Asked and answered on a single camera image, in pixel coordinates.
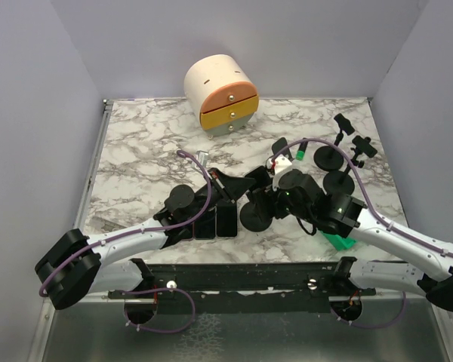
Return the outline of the black back phone stand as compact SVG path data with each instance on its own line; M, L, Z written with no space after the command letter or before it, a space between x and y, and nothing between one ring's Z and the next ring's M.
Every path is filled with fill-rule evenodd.
M242 206L239 214L240 223L250 232L263 232L267 230L272 222L272 218L261 219L256 211L255 205L251 201Z

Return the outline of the white-edged back phone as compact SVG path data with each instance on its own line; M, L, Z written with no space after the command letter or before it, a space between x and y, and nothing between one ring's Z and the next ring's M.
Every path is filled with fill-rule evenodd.
M272 185L272 175L265 166L259 166L245 174L245 178L253 179L254 184L248 189L253 192L255 189L265 189Z

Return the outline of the grey-cased phone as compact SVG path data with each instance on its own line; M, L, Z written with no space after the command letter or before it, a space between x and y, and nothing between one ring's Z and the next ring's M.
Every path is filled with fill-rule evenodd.
M216 236L234 238L238 234L238 210L236 202L219 201L216 210Z

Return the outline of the brown round phone stand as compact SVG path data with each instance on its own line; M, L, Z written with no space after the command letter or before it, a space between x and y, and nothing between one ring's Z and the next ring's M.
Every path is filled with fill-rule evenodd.
M290 152L290 149L287 147L288 142L287 139L284 137L281 137L275 141L272 146L271 150L274 155L277 153L281 152L281 155L283 155L285 158L287 158L289 161L292 161L294 158Z

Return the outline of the purple-edged black phone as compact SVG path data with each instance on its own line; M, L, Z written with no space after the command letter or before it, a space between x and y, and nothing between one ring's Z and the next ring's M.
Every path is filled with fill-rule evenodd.
M181 241L191 241L194 237L193 227L185 227L179 234Z

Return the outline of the black round-base phone stand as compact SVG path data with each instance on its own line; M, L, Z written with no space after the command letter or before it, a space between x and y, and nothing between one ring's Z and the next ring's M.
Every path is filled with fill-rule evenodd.
M335 138L334 145L339 146L344 136L352 135L355 132L355 129L350 120L341 113L334 116L334 120L339 127L339 132ZM339 170L344 164L342 155L330 146L322 146L317 149L313 159L318 168L328 172Z

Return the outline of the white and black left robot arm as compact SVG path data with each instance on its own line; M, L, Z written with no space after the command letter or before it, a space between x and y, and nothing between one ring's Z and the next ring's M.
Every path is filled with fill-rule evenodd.
M164 208L138 225L102 235L70 229L35 266L42 285L39 294L57 310L75 305L89 293L111 290L115 280L106 268L121 259L161 250L188 237L189 226L219 201L238 201L254 184L251 177L228 176L216 168L206 173L198 191L175 186Z

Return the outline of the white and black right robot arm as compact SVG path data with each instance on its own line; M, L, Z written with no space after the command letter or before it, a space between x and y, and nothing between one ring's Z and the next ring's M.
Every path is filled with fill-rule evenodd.
M268 228L273 219L293 216L316 232L352 238L401 260L366 261L344 257L331 277L333 289L383 288L425 297L453 312L453 243L431 238L380 215L367 201L342 193L327 194L310 175L298 169L273 175L265 167L249 173L252 214Z

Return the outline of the green-capped marker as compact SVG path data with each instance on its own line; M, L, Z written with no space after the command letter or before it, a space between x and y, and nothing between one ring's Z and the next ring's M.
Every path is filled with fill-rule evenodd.
M309 141L307 139L303 139L303 142L299 144L296 155L295 155L295 159L297 161L302 161L304 159L305 153L306 153L306 150L308 147L308 143L309 143Z

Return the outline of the green plastic bin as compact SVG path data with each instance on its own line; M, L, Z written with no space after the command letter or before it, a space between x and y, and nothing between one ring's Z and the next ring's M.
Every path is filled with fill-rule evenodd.
M352 238L342 238L339 235L324 232L321 232L321 234L337 251L348 250L356 244L356 241Z

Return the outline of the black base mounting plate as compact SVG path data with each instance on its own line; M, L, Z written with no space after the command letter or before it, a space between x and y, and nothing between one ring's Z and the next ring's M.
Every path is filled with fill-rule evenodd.
M347 279L348 257L340 262L272 264L146 264L142 259L82 266L52 296L62 310L89 293L106 293L129 311L236 314L280 311L328 313L335 302L374 296L379 287L357 287Z

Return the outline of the round cream drawer cabinet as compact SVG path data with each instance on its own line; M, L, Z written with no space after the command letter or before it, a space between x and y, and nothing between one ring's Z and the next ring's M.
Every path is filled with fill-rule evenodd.
M260 101L256 86L226 54L194 63L186 72L183 89L199 125L210 137L244 127Z

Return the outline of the clear plastic ruler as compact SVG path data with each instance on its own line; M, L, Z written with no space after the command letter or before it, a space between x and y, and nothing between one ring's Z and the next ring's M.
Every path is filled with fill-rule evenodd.
M88 226L100 232L115 232L121 229L125 229L125 226L118 224L117 222L110 221L108 219L104 219L100 216L93 216L89 219Z

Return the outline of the aluminium frame rail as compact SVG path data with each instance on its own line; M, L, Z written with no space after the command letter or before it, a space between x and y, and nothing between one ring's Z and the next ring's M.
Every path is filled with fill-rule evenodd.
M41 362L45 355L48 337L51 331L55 308L50 301L42 303L39 322L35 329L27 362Z

